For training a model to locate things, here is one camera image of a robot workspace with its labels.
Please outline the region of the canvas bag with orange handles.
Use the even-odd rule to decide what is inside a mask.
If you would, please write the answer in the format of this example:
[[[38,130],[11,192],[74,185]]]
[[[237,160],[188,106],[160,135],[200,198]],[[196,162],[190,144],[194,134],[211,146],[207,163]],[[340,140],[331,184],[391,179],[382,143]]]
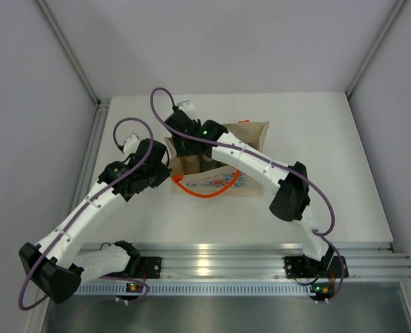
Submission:
[[[239,121],[225,123],[227,129],[244,144],[261,151],[269,128],[269,122]],[[171,168],[171,192],[175,195],[188,195],[197,198],[214,198],[217,196],[261,197],[262,185],[241,171],[217,162],[217,168],[206,172],[186,175],[185,157],[177,157],[173,139],[165,138]]]

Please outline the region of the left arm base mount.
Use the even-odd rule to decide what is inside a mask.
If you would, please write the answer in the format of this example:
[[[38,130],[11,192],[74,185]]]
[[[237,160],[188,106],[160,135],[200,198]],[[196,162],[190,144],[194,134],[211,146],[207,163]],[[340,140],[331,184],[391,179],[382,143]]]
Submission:
[[[141,257],[134,278],[157,280],[162,270],[161,257]]]

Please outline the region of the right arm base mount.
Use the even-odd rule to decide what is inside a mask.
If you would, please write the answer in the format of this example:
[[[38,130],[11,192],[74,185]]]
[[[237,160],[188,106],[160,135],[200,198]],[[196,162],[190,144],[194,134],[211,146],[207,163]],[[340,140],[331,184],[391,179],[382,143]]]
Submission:
[[[285,274],[288,279],[315,279],[315,278],[341,278],[349,277],[345,257],[337,255],[331,259],[322,259],[316,261],[304,255],[302,256],[287,256],[284,258]]]

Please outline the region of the beige pump bottle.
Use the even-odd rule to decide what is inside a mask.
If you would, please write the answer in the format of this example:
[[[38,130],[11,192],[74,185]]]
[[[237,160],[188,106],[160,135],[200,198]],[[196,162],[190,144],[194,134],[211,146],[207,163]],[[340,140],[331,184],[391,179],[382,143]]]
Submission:
[[[184,170],[186,175],[201,172],[201,161],[198,155],[185,156]]]

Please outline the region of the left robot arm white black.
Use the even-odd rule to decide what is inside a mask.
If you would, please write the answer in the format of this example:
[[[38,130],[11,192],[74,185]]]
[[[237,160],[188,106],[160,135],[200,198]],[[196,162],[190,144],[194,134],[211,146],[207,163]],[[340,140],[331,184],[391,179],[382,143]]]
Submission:
[[[76,209],[36,244],[25,243],[19,257],[25,273],[56,304],[103,276],[141,278],[140,251],[126,241],[80,254],[88,237],[107,218],[146,188],[156,188],[171,173],[167,147],[150,139],[128,138],[126,159],[108,164]]]

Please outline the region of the grey-green pump bottle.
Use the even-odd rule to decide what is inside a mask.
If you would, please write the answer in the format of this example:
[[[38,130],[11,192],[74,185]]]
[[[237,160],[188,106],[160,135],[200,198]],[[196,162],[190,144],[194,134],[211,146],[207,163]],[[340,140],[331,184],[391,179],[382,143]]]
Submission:
[[[206,172],[217,168],[217,162],[207,155],[201,156],[201,171]]]

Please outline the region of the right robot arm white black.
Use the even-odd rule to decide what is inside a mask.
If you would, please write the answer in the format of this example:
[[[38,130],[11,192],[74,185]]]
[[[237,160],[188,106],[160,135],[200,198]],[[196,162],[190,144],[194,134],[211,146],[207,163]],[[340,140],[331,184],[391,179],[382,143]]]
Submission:
[[[253,178],[272,194],[270,212],[291,225],[303,248],[302,258],[290,261],[293,277],[312,278],[330,270],[335,251],[317,231],[310,207],[312,184],[304,164],[276,162],[245,144],[227,127],[212,120],[193,120],[180,109],[163,123],[172,133],[179,156],[209,155]]]

